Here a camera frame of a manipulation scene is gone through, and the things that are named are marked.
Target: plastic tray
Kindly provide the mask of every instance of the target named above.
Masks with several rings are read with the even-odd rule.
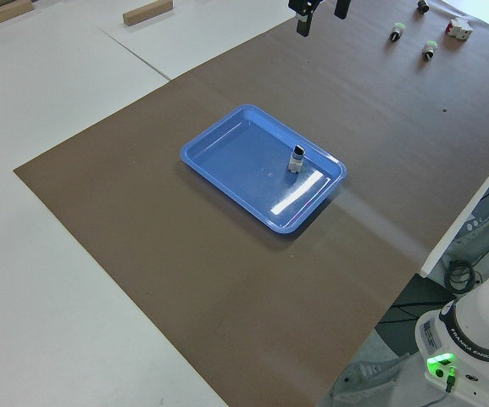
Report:
[[[292,174],[296,144],[306,153]],[[250,104],[188,142],[181,158],[278,233],[295,231],[346,176],[342,162]]]

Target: tray rim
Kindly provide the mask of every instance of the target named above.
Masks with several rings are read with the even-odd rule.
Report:
[[[210,172],[206,171],[202,166],[198,165],[189,155],[188,151],[191,147],[195,146],[198,142],[203,140],[205,137],[207,137],[213,130],[215,130],[217,127],[222,125],[224,122],[232,118],[235,114],[238,114],[239,112],[250,109],[253,110],[256,113],[259,113],[263,116],[266,117],[270,122],[272,122],[274,125],[279,126],[282,128],[283,131],[290,132],[296,139],[299,139],[303,141],[305,144],[310,146],[311,148],[315,149],[317,153],[320,155],[324,156],[326,159],[331,161],[334,165],[338,166],[340,168],[340,175],[331,182],[331,184],[320,194],[318,195],[314,201],[308,206],[299,216],[298,218],[290,225],[290,226],[278,226],[274,222],[272,222],[268,217],[264,216],[261,212],[256,210],[251,204],[249,204],[244,198],[242,198],[237,192],[232,191],[229,187],[224,185],[222,182],[218,180],[215,176],[213,176]],[[260,107],[250,104],[250,103],[244,103],[236,108],[234,108],[230,113],[226,114],[223,116],[221,119],[216,121],[214,124],[212,124],[209,128],[205,129],[201,133],[199,133],[197,136],[195,136],[192,140],[184,144],[180,150],[180,157],[181,160],[193,168],[198,174],[200,174],[203,178],[205,178],[207,181],[209,181],[211,184],[213,184],[215,187],[217,187],[221,192],[223,192],[225,195],[227,195],[229,198],[231,198],[233,201],[237,202],[239,205],[241,205],[247,212],[252,214],[255,218],[260,220],[263,224],[265,224],[269,229],[272,231],[275,231],[280,234],[288,234],[292,233],[295,231],[317,208],[318,206],[325,201],[325,199],[335,190],[340,182],[346,178],[347,175],[347,168],[346,165],[336,157],[332,156],[331,154],[327,153],[323,148],[317,146],[313,142],[309,141],[308,138],[302,136],[301,134],[297,133],[294,131],[291,127],[288,127],[278,119],[276,119],[274,116],[268,114],[264,110],[262,110]]]

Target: wooden block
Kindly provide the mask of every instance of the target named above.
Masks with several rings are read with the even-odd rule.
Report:
[[[124,24],[135,25],[173,9],[173,0],[157,0],[124,13]]]
[[[17,15],[31,11],[33,3],[31,0],[16,0],[12,3],[0,7],[0,23],[10,20]]]

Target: black band on robot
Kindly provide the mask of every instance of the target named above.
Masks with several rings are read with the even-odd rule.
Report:
[[[458,300],[453,301],[453,304],[449,308],[446,314],[440,311],[440,321],[446,325],[447,333],[451,339],[467,354],[482,360],[489,362],[489,349],[482,348],[479,345],[473,343],[466,335],[464,335],[455,316],[455,307]]]

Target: brown table covering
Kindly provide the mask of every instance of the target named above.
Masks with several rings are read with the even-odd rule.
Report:
[[[333,10],[309,38],[290,20],[16,170],[231,407],[314,405],[489,175],[489,26],[471,19],[459,42],[443,3]],[[347,166],[290,236],[180,161],[242,103]]]

